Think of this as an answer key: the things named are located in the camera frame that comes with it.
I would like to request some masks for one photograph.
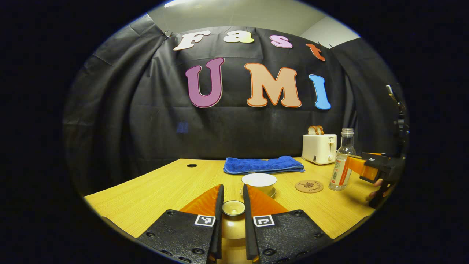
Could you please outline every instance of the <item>cork coaster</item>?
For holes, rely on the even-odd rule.
[[[295,184],[295,188],[300,192],[313,194],[324,189],[324,185],[315,180],[302,180]]]

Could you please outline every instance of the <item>white toaster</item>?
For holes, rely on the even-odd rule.
[[[337,135],[303,135],[302,158],[318,165],[335,162]]]

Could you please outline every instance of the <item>fast umi sign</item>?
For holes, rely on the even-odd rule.
[[[204,36],[210,35],[210,31],[200,31],[182,35],[182,40],[174,51],[183,50],[193,47],[195,44],[203,40]],[[231,31],[223,39],[228,43],[252,43],[254,39],[248,31]],[[271,35],[271,44],[279,48],[293,48],[293,45],[284,36]],[[318,60],[325,62],[325,58],[321,56],[321,51],[313,44],[306,44]],[[221,79],[222,65],[224,58],[214,58],[205,66],[210,70],[212,90],[208,95],[202,95],[199,87],[199,73],[202,66],[198,65],[186,71],[186,77],[189,87],[189,98],[193,105],[199,108],[208,108],[216,105],[223,94],[223,84]],[[273,105],[277,105],[280,96],[283,93],[283,99],[280,103],[284,107],[297,108],[301,106],[301,100],[298,98],[296,88],[296,71],[291,68],[281,68],[276,78],[272,76],[269,70],[260,63],[247,63],[245,69],[251,75],[251,97],[247,99],[247,104],[252,107],[262,107],[267,105],[267,99],[263,97],[265,90],[269,100]],[[315,106],[318,109],[330,109],[331,104],[327,100],[325,93],[324,78],[314,74],[309,75],[309,79],[313,82],[316,91],[317,101]]]

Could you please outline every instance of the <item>white wall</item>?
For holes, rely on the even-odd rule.
[[[326,16],[313,24],[300,37],[316,43],[319,42],[321,45],[331,48],[329,44],[335,47],[349,40],[357,39],[360,36],[339,21]]]
[[[148,15],[163,32],[169,30],[167,35],[206,27],[248,26],[295,36],[326,16],[296,0],[186,1],[167,8],[160,5]]]

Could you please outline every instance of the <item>peach letter m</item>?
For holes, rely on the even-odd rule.
[[[244,67],[251,73],[251,98],[248,99],[248,105],[253,107],[266,106],[267,99],[262,94],[264,89],[273,105],[279,103],[283,92],[283,99],[281,101],[283,106],[301,106],[298,91],[296,90],[296,71],[294,69],[281,68],[277,78],[274,79],[263,64],[247,63]]]

